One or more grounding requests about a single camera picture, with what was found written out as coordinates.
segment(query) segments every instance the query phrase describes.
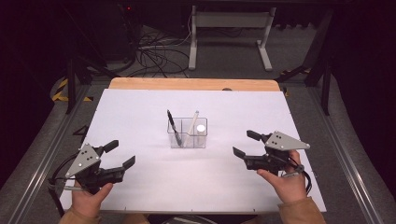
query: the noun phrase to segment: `brown sleeve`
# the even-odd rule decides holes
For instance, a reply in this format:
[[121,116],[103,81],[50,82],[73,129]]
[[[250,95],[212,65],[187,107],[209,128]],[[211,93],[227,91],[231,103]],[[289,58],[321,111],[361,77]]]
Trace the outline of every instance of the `brown sleeve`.
[[279,213],[284,224],[326,223],[311,197],[292,203],[282,203],[279,205]]
[[59,221],[59,224],[97,224],[99,221],[99,217],[86,217],[73,207],[70,207]]

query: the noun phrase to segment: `person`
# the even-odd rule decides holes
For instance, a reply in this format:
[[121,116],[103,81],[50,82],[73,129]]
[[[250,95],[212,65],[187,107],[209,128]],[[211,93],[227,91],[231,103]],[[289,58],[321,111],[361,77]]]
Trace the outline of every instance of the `person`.
[[[290,151],[290,157],[297,163],[301,163],[300,154],[296,150]],[[290,166],[286,173],[293,172]],[[282,201],[279,204],[279,214],[284,224],[303,223],[326,223],[323,215],[311,197],[306,195],[305,177],[302,174],[290,177],[273,175],[265,170],[257,170],[257,174],[268,181],[275,189],[277,196]],[[102,201],[110,193],[113,184],[104,185],[96,194],[91,195],[88,191],[73,191],[72,206],[60,220],[60,224],[94,224],[99,223],[99,210]],[[123,223],[149,224],[147,217],[142,214],[126,216]],[[245,223],[260,223],[258,218]]]

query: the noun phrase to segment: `pen holder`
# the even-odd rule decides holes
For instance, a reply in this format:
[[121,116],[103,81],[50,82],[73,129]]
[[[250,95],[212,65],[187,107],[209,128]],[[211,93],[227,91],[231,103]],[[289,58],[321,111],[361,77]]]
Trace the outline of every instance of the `pen holder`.
[[[168,120],[168,135],[171,148],[205,148],[207,137],[207,119],[198,118],[192,127],[192,132],[189,134],[189,129],[192,119],[189,118],[174,118],[174,123],[177,133],[172,128]],[[177,142],[177,135],[180,138],[180,145]]]

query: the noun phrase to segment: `hand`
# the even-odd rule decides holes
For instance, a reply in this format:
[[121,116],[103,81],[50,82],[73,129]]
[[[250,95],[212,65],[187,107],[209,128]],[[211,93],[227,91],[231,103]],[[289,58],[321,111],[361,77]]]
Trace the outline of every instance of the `hand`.
[[[290,157],[298,164],[301,164],[300,154],[296,150],[290,151]],[[292,172],[294,172],[294,168],[286,167],[286,173]],[[257,170],[257,174],[274,187],[277,196],[283,203],[291,203],[306,198],[305,177],[303,174],[281,177],[262,169]]]
[[[75,187],[81,187],[81,185],[75,181]],[[100,205],[102,201],[107,197],[113,188],[112,183],[104,185],[96,194],[92,195],[88,191],[72,191],[72,206],[86,217],[98,217]]]

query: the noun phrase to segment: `black pen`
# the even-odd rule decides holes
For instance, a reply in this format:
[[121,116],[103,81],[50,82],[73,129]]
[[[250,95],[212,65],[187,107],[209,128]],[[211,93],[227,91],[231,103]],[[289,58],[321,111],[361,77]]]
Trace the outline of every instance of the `black pen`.
[[175,132],[175,138],[176,138],[176,140],[177,140],[177,144],[181,147],[181,138],[180,138],[180,135],[178,135],[178,132],[176,131],[175,122],[173,121],[171,112],[170,112],[169,110],[168,110],[168,118],[169,118],[169,122],[170,122],[171,125],[172,125],[172,129],[173,129],[174,132]]

